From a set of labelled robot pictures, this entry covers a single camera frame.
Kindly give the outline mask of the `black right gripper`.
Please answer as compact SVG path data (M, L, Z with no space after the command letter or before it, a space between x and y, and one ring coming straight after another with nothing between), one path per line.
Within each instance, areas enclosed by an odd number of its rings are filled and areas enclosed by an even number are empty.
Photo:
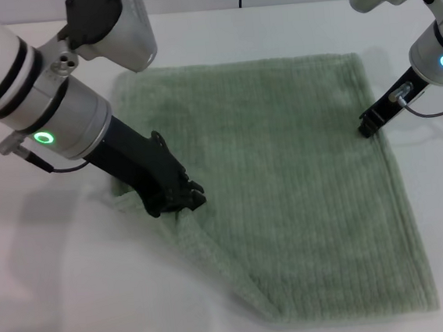
M389 96L406 83L410 86L409 92L403 97L406 102L413 101L428 86L428 83L420 78L412 67L406 70L393 86L359 117L361 124L359 125L358 132L364 138L374 136L380 127L392 120L402 110L402 107L397 102L390 101Z

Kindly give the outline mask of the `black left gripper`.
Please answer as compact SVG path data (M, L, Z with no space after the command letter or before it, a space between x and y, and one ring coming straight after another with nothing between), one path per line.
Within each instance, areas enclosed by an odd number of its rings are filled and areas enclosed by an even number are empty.
M180 172L170 152L156 139L141 136L116 117L85 159L133 188L154 218L183 209L194 211L206 203L202 185Z

